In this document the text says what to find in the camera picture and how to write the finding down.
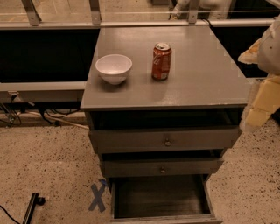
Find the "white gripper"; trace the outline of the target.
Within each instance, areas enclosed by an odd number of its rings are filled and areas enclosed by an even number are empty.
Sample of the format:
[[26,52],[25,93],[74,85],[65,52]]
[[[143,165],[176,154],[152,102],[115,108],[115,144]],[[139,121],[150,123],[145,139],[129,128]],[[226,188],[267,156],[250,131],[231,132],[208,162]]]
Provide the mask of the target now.
[[242,112],[240,128],[254,132],[262,127],[280,108],[280,16],[238,61],[243,64],[258,64],[268,73],[264,80],[255,80],[248,95],[248,104]]

